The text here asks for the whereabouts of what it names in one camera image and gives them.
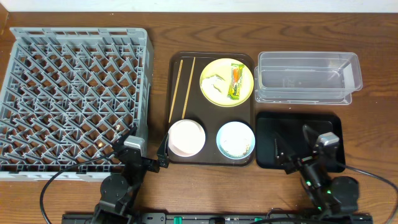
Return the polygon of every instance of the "gray plastic dish rack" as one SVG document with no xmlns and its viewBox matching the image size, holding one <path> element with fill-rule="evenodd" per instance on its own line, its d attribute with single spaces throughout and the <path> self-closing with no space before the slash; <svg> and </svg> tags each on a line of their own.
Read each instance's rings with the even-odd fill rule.
<svg viewBox="0 0 398 224">
<path fill-rule="evenodd" d="M 111 152 L 129 128 L 147 142 L 154 49 L 139 28 L 11 28 L 0 93 L 0 180 L 49 179 Z M 102 181 L 111 156 L 57 179 Z"/>
</svg>

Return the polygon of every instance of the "plastic container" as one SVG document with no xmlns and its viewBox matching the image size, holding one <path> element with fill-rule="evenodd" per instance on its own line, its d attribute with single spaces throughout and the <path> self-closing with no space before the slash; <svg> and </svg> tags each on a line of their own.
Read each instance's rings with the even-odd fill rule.
<svg viewBox="0 0 398 224">
<path fill-rule="evenodd" d="M 261 52 L 255 74 L 260 103 L 351 103 L 362 89 L 358 56 L 348 52 Z"/>
</svg>

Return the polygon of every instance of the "black cable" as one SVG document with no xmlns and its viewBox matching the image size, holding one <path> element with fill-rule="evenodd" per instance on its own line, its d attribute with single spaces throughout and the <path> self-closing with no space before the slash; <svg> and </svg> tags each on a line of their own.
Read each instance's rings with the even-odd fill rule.
<svg viewBox="0 0 398 224">
<path fill-rule="evenodd" d="M 51 182 L 52 182 L 53 180 L 55 180 L 55 178 L 57 178 L 60 174 L 62 174 L 63 172 L 65 172 L 65 171 L 67 171 L 67 170 L 70 170 L 70 169 L 79 167 L 79 166 L 81 166 L 81 165 L 85 165 L 85 164 L 89 164 L 89 163 L 92 163 L 92 162 L 96 162 L 96 161 L 98 161 L 98 160 L 102 160 L 102 159 L 104 159 L 104 158 L 109 157 L 110 155 L 112 155 L 112 154 L 114 154 L 114 153 L 116 153 L 116 152 L 113 151 L 113 152 L 107 153 L 107 154 L 105 154 L 105 155 L 103 155 L 103 156 L 100 156 L 100 157 L 98 157 L 98 158 L 96 158 L 96 159 L 91 159 L 91 160 L 88 160 L 88 161 L 86 161 L 86 162 L 78 163 L 78 164 L 72 165 L 72 166 L 70 166 L 70 167 L 67 167 L 67 168 L 65 168 L 65 169 L 60 170 L 59 172 L 57 172 L 53 177 L 51 177 L 51 179 L 50 179 L 49 181 L 47 181 L 47 183 L 44 185 L 44 187 L 43 187 L 43 189 L 42 189 L 42 193 L 40 194 L 40 211 L 42 212 L 42 215 L 43 215 L 43 217 L 44 217 L 44 220 L 45 220 L 48 224 L 51 224 L 51 222 L 50 222 L 50 220 L 49 220 L 47 214 L 45 213 L 43 198 L 44 198 L 45 190 L 47 189 L 47 187 L 49 187 L 49 185 L 51 184 Z"/>
<path fill-rule="evenodd" d="M 383 177 L 381 177 L 379 175 L 372 174 L 372 173 L 366 172 L 365 170 L 357 169 L 357 168 L 354 168 L 354 167 L 351 167 L 351 166 L 347 166 L 347 165 L 344 165 L 344 164 L 339 163 L 337 161 L 336 161 L 336 164 L 341 166 L 341 167 L 344 167 L 346 169 L 350 169 L 350 170 L 353 170 L 355 172 L 359 172 L 360 174 L 368 175 L 370 177 L 376 178 L 377 180 L 381 180 L 381 181 L 389 184 L 396 191 L 396 193 L 397 193 L 396 205 L 395 205 L 394 209 L 392 210 L 392 213 L 391 213 L 390 217 L 388 218 L 388 220 L 386 222 L 387 224 L 392 223 L 392 221 L 394 221 L 395 215 L 397 215 L 397 212 L 398 212 L 398 187 L 394 183 L 392 183 L 390 180 L 387 180 L 387 179 L 385 179 L 385 178 L 383 178 Z"/>
<path fill-rule="evenodd" d="M 250 224 L 263 224 L 263 223 L 274 223 L 274 222 L 292 222 L 292 223 L 306 223 L 306 224 L 336 224 L 332 222 L 325 222 L 320 220 L 310 220 L 304 218 L 268 218 L 252 222 Z"/>
</svg>

